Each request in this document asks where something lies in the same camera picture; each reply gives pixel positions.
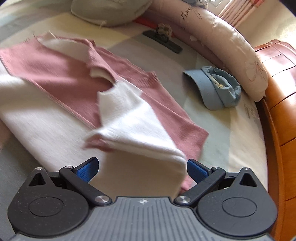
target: wooden drawer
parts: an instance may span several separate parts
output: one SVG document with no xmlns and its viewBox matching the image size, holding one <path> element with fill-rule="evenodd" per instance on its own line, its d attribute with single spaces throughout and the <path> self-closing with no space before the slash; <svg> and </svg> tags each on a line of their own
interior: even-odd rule
<svg viewBox="0 0 296 241">
<path fill-rule="evenodd" d="M 296 139 L 281 147 L 281 155 L 284 169 L 285 199 L 288 200 L 296 197 Z"/>
<path fill-rule="evenodd" d="M 268 81 L 268 88 L 265 91 L 266 103 L 271 109 L 283 99 L 296 92 L 296 67 L 284 70 Z"/>
<path fill-rule="evenodd" d="M 283 55 L 285 55 L 294 64 L 296 64 L 296 51 L 290 44 L 285 42 L 278 42 L 272 46 L 280 51 Z"/>
<path fill-rule="evenodd" d="M 285 216 L 280 241 L 290 241 L 296 235 L 296 198 L 285 202 Z"/>
<path fill-rule="evenodd" d="M 270 110 L 280 146 L 296 137 L 296 93 Z"/>
<path fill-rule="evenodd" d="M 258 58 L 260 59 L 261 63 L 280 54 L 281 52 L 275 49 L 273 46 L 261 49 L 257 52 Z"/>
<path fill-rule="evenodd" d="M 295 66 L 295 64 L 283 54 L 268 59 L 264 61 L 262 64 L 265 67 L 268 78 L 271 78 L 277 73 Z"/>
</svg>

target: bedsheet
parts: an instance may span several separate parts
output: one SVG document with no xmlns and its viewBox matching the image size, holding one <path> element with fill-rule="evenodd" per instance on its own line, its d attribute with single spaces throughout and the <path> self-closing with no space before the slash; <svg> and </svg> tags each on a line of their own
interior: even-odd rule
<svg viewBox="0 0 296 241">
<path fill-rule="evenodd" d="M 23 0 L 0 9 L 0 47 L 8 47 L 51 31 L 59 36 L 93 39 L 96 45 L 127 58 L 143 70 L 155 71 L 162 85 L 190 118 L 209 132 L 199 161 L 208 167 L 222 167 L 228 172 L 250 167 L 267 187 L 262 127 L 255 103 L 244 92 L 236 108 L 209 111 L 203 105 L 196 85 L 183 75 L 184 70 L 212 65 L 208 60 L 178 39 L 172 41 L 180 45 L 183 51 L 173 53 L 142 35 L 149 28 L 137 23 L 100 28 L 84 22 L 70 13 L 70 4 L 71 0 Z M 1 217 L 31 169 L 43 163 L 45 153 L 49 152 L 51 146 L 46 143 L 43 150 L 34 150 L 30 140 L 24 140 L 17 127 L 9 126 L 8 120 L 3 121 L 5 123 L 0 122 Z M 61 155 L 71 158 L 73 147 L 69 148 L 65 153 L 51 153 L 51 158 L 59 160 Z M 100 155 L 99 150 L 78 152 L 76 158 L 81 162 L 87 160 L 89 155 Z M 68 160 L 60 160 L 60 167 L 68 164 Z M 7 218 L 5 222 L 0 222 L 0 234 L 4 234 L 3 239 L 13 234 Z"/>
</svg>

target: pink sweater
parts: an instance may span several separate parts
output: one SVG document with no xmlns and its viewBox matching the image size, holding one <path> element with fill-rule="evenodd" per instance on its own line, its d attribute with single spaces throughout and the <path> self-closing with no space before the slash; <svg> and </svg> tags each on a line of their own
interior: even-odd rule
<svg viewBox="0 0 296 241">
<path fill-rule="evenodd" d="M 188 159 L 199 158 L 208 133 L 191 121 L 154 72 L 143 71 L 93 41 L 74 40 L 88 46 L 86 63 L 47 48 L 37 38 L 0 49 L 0 58 L 11 75 L 35 84 L 91 128 L 100 126 L 97 92 L 110 89 L 112 83 L 91 77 L 90 68 L 101 68 L 114 80 L 123 77 L 143 91 L 141 98 L 150 104 L 176 147 Z M 187 177 L 182 189 L 188 190 L 191 183 Z"/>
</svg>

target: curtain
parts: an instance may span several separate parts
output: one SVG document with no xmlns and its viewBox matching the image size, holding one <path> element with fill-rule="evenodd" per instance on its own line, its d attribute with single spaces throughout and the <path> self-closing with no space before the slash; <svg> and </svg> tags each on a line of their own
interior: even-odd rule
<svg viewBox="0 0 296 241">
<path fill-rule="evenodd" d="M 232 0 L 218 17 L 228 22 L 231 26 L 237 27 L 263 2 L 264 0 Z"/>
</svg>

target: cap brim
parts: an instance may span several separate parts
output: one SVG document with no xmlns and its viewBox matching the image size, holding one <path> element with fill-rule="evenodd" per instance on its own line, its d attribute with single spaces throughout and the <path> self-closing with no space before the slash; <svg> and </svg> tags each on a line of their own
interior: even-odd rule
<svg viewBox="0 0 296 241">
<path fill-rule="evenodd" d="M 224 108 L 223 102 L 215 90 L 213 83 L 201 69 L 186 70 L 184 73 L 196 83 L 200 90 L 204 105 L 209 110 L 219 110 Z"/>
</svg>

